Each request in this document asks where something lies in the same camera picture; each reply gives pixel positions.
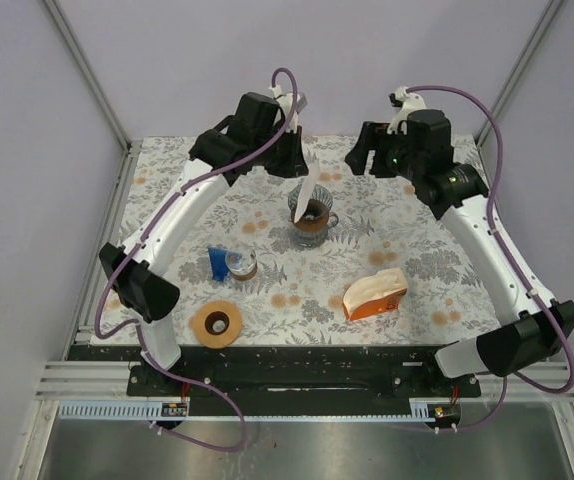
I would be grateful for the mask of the white paper coffee filter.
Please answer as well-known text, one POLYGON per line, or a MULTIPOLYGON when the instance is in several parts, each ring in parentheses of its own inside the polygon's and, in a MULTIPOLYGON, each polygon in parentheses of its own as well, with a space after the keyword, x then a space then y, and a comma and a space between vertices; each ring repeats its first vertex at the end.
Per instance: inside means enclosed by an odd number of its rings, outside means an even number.
POLYGON ((311 199, 312 193, 320 177, 320 173, 320 162, 318 160, 314 160, 308 166, 308 174, 304 178, 298 193, 296 208, 292 215, 292 222, 294 224, 297 224, 305 214, 309 200, 311 199))

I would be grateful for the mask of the grey glass dripper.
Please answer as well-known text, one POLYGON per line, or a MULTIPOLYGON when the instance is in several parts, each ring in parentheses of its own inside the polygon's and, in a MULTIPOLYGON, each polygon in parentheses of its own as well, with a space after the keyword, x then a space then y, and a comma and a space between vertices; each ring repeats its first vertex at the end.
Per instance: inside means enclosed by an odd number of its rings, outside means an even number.
MULTIPOLYGON (((287 205, 292 215, 296 213, 301 187, 301 184, 297 185, 288 195, 287 205)), ((332 206, 333 197, 331 193, 325 187, 316 185, 301 219, 314 220, 322 218, 331 212, 332 206)))

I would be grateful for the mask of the grey glass server jug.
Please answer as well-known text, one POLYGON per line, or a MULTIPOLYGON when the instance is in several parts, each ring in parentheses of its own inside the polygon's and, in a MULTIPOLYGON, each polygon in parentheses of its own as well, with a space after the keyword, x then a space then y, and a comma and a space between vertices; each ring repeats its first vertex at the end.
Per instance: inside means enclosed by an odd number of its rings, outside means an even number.
POLYGON ((303 248, 315 248, 322 245, 328 238, 329 231, 339 223, 335 212, 328 213, 322 218, 302 220, 292 224, 291 239, 303 248))

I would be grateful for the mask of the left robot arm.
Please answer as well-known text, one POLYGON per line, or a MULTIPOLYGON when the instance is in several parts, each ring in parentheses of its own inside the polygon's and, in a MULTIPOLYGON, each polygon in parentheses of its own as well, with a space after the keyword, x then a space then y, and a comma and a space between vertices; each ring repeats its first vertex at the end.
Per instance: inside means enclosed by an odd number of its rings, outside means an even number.
POLYGON ((106 293, 138 315, 133 320, 152 367, 149 383, 172 395, 184 382, 175 365, 181 357, 172 321, 179 289, 164 277, 174 254, 211 205, 242 175, 261 166, 275 177, 308 172, 299 113, 302 93, 273 87, 268 95, 244 94, 234 114, 199 135, 180 176, 147 220, 120 245, 106 243, 99 260, 108 279, 106 293))

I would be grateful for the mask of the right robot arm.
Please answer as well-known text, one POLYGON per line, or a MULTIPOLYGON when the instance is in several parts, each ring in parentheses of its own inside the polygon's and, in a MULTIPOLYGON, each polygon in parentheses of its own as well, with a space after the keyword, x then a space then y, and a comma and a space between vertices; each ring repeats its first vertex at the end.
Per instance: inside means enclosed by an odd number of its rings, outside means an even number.
POLYGON ((396 128, 367 121, 345 157, 355 175, 402 177, 456 238, 489 294, 499 328, 439 349, 422 371, 424 388, 447 394, 458 377, 513 374, 558 353, 574 329, 574 302, 558 301, 534 275, 489 207, 475 167, 454 159, 451 123, 440 110, 410 113, 396 128))

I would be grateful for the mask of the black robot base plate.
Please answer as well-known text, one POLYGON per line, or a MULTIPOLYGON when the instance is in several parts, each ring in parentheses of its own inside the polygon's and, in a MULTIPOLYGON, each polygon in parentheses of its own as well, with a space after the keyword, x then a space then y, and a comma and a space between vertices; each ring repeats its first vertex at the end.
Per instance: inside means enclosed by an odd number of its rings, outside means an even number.
POLYGON ((247 417, 402 415, 410 402, 478 398, 473 376, 448 379, 429 346, 183 348, 172 373, 213 385, 247 417))

